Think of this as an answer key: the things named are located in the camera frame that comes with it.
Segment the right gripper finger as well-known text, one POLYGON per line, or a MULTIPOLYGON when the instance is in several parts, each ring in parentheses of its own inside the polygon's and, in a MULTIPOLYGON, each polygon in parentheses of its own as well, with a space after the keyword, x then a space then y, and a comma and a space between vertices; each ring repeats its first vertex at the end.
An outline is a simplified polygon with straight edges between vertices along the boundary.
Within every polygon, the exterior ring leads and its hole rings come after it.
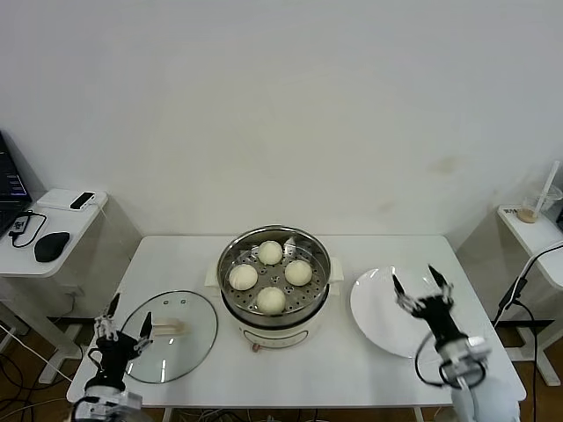
POLYGON ((452 301, 452 285, 449 284, 448 281, 446 281, 445 277, 438 271, 436 270, 432 265, 428 264, 428 269, 430 271, 430 273, 432 274, 432 277, 435 280, 436 285, 440 288, 441 293, 442 293, 442 298, 444 301, 446 302, 451 302, 452 301))
POLYGON ((396 295, 396 302, 398 306, 409 314, 414 313, 414 311, 418 309, 417 301, 413 299, 411 296, 406 294, 405 290, 403 289, 395 273, 392 273, 391 277, 393 281, 394 292, 396 295))

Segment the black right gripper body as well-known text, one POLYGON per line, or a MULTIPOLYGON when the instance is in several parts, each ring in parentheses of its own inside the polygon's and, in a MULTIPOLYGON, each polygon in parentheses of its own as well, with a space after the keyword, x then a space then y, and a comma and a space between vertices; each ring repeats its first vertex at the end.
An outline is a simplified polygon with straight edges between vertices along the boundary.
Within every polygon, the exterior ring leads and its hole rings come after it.
POLYGON ((419 299, 412 316, 423 319, 435 337, 436 343, 449 343, 461 338, 461 331, 450 315, 453 301, 441 295, 419 299))

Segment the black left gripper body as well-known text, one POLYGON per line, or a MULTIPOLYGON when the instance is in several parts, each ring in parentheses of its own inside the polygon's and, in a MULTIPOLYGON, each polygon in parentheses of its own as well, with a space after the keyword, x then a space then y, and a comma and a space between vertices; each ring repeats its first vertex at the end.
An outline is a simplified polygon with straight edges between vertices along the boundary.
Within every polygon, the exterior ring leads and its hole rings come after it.
POLYGON ((96 346, 101 352, 101 362, 93 378, 93 385, 124 390, 126 386, 123 377, 128 362, 137 357, 136 345, 136 339, 121 332, 116 340, 98 338, 96 346))

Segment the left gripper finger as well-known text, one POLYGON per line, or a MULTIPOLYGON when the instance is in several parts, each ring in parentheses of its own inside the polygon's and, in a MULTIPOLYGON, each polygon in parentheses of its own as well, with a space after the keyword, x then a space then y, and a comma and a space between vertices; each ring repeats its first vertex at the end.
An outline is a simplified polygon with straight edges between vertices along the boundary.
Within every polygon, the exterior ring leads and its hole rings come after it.
POLYGON ((113 317, 118 308, 120 296, 120 293, 116 293, 102 314, 95 318, 94 330, 97 338, 104 338, 109 341, 118 340, 118 332, 115 329, 113 317))
POLYGON ((134 350, 136 352, 142 352, 152 343, 152 340, 150 338, 151 332, 152 332, 152 313, 148 312, 143 321, 139 333, 139 339, 137 340, 137 343, 134 346, 134 350))

